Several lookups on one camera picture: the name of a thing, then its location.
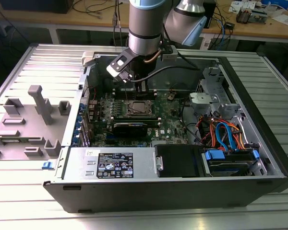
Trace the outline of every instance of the power supply label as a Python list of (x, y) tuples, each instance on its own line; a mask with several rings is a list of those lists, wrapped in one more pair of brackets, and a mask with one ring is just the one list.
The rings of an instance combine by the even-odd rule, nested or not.
[(133, 178), (132, 153), (100, 153), (97, 177), (99, 179)]

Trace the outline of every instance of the metal bracket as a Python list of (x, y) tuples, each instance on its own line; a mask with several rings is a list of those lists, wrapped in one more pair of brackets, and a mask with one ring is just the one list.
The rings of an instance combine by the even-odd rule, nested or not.
[(163, 170), (163, 162), (162, 162), (162, 157), (156, 157), (156, 167), (158, 171)]
[(107, 71), (113, 76), (117, 77), (126, 67), (139, 55), (131, 51), (131, 49), (125, 49), (119, 54), (111, 63), (107, 66)]
[(83, 67), (92, 65), (95, 60), (93, 51), (85, 51), (81, 57), (81, 63)]
[(176, 61), (178, 51), (175, 46), (166, 46), (162, 49), (161, 61)]

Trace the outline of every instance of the black cable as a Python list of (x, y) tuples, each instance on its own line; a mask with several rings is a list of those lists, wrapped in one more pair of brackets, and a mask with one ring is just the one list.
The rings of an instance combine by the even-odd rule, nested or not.
[(114, 5), (114, 6), (108, 6), (108, 7), (106, 7), (106, 8), (101, 9), (101, 10), (97, 10), (97, 11), (90, 11), (90, 12), (91, 12), (91, 13), (94, 13), (94, 12), (100, 12), (100, 11), (104, 11), (104, 10), (109, 9), (109, 8), (112, 8), (112, 7), (115, 7), (115, 5)]
[[(166, 28), (165, 28), (165, 25), (164, 25), (164, 23), (162, 24), (162, 26), (163, 26), (163, 29), (164, 29), (164, 33), (165, 33), (165, 35), (166, 35), (166, 37), (167, 37), (167, 40), (171, 43), (172, 41), (171, 41), (171, 39), (170, 39), (170, 37), (169, 37), (169, 35), (168, 35), (168, 32), (167, 32), (167, 30), (166, 30)], [(187, 62), (189, 65), (191, 65), (191, 66), (193, 66), (194, 68), (197, 68), (198, 70), (199, 70), (199, 68), (197, 67), (197, 65), (195, 65), (194, 63), (192, 63), (192, 62), (190, 62), (184, 55), (182, 55), (178, 50), (177, 50), (177, 54), (178, 54), (178, 56), (179, 57), (181, 57), (181, 59), (183, 59), (185, 62)]]
[(114, 43), (114, 46), (116, 46), (116, 42), (115, 42), (115, 26), (113, 27), (113, 43)]
[(161, 69), (158, 69), (156, 72), (154, 73), (151, 73), (150, 75), (148, 75), (147, 77), (145, 78), (142, 78), (142, 79), (139, 79), (139, 80), (130, 80), (130, 82), (142, 82), (142, 81), (145, 81), (147, 79), (150, 79), (151, 77), (155, 76), (156, 74), (166, 70), (166, 69), (171, 69), (171, 68), (179, 68), (179, 69), (189, 69), (189, 70), (199, 70), (198, 68), (192, 68), (192, 67), (187, 67), (187, 66), (165, 66)]
[(15, 48), (14, 46), (6, 45), (6, 44), (3, 42), (3, 38), (4, 38), (4, 36), (2, 36), (2, 35), (0, 34), (0, 41), (1, 41), (3, 47), (9, 48), (9, 49), (12, 48), (12, 49), (18, 51), (18, 52), (21, 53), (21, 54), (24, 53), (23, 51)]
[(95, 6), (95, 5), (90, 5), (87, 7), (86, 11), (81, 11), (81, 10), (78, 10), (75, 8), (75, 5), (78, 4), (79, 2), (81, 2), (83, 0), (78, 0), (77, 2), (75, 2), (73, 5), (72, 5), (72, 8), (77, 11), (77, 12), (80, 12), (80, 13), (95, 13), (95, 12), (100, 12), (100, 11), (104, 11), (104, 10), (107, 10), (109, 8), (112, 8), (112, 7), (115, 7), (115, 5), (113, 6), (108, 6), (108, 7), (105, 7), (103, 9), (100, 9), (100, 10), (96, 10), (96, 11), (90, 11), (89, 8), (92, 7), (92, 6)]
[[(216, 18), (216, 17), (213, 17), (212, 19), (214, 19), (214, 20), (220, 20), (221, 23), (222, 23), (222, 26), (223, 26), (224, 29), (225, 29), (226, 20), (225, 20), (224, 16), (221, 15), (220, 9), (219, 9), (218, 7), (217, 7), (217, 9), (218, 9), (219, 13), (214, 13), (214, 14), (220, 16), (221, 19), (218, 19), (218, 18)], [(220, 37), (221, 34), (222, 34), (222, 28), (220, 29), (220, 33), (218, 34), (218, 36), (217, 36), (217, 38), (215, 39), (215, 41), (214, 41), (214, 42), (211, 44), (211, 46), (208, 48), (208, 50), (211, 50), (213, 46), (215, 46), (215, 47), (217, 46), (216, 43), (217, 43), (217, 40), (219, 39), (219, 37)]]
[(112, 25), (113, 25), (113, 43), (114, 43), (114, 46), (116, 46), (115, 29), (117, 26), (117, 0), (115, 0), (115, 8), (114, 8), (114, 13), (113, 13), (113, 17), (112, 17)]
[(225, 46), (225, 45), (229, 44), (233, 31), (230, 30), (230, 29), (228, 29), (228, 30), (229, 30), (229, 35), (223, 40), (223, 44), (221, 44), (221, 41), (219, 41), (218, 43), (215, 43), (215, 47), (217, 47), (217, 46), (222, 47), (222, 46)]
[(188, 100), (188, 98), (184, 101), (183, 106), (182, 106), (182, 108), (181, 108), (181, 123), (182, 123), (182, 125), (186, 128), (186, 130), (187, 130), (190, 134), (192, 134), (197, 141), (200, 142), (201, 139), (200, 139), (198, 136), (196, 136), (195, 133), (193, 133), (191, 130), (189, 130), (189, 128), (186, 126), (186, 124), (184, 123), (184, 120), (183, 120), (183, 110), (184, 110), (184, 107), (186, 106), (187, 100)]
[(3, 13), (2, 13), (1, 11), (0, 11), (0, 14), (1, 14), (1, 16), (2, 16), (12, 27), (14, 27), (14, 29), (19, 33), (19, 35), (20, 35), (21, 37), (23, 37), (23, 39), (24, 39), (28, 44), (31, 44), (31, 43), (29, 42), (29, 40), (26, 39), (26, 37), (23, 36), (23, 34), (20, 33), (19, 30), (10, 22), (10, 20), (8, 20), (8, 19), (3, 15)]
[(123, 39), (121, 38), (120, 3), (119, 3), (119, 0), (117, 0), (117, 13), (118, 13), (118, 17), (119, 17), (119, 27), (120, 27), (120, 46), (123, 46)]

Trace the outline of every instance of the connector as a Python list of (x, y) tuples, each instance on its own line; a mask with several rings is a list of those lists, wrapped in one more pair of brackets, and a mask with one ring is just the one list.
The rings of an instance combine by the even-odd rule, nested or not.
[(116, 27), (116, 26), (117, 26), (117, 14), (116, 14), (116, 12), (113, 14), (112, 26), (113, 26), (113, 27)]

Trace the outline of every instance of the yellow wire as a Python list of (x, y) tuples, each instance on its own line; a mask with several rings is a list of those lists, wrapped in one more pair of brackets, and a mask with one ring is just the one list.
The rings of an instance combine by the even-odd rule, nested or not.
[(246, 148), (244, 147), (244, 144), (243, 144), (243, 141), (242, 141), (242, 134), (241, 134), (241, 133), (240, 133), (240, 142), (241, 142), (242, 148), (243, 148), (243, 149), (246, 149)]

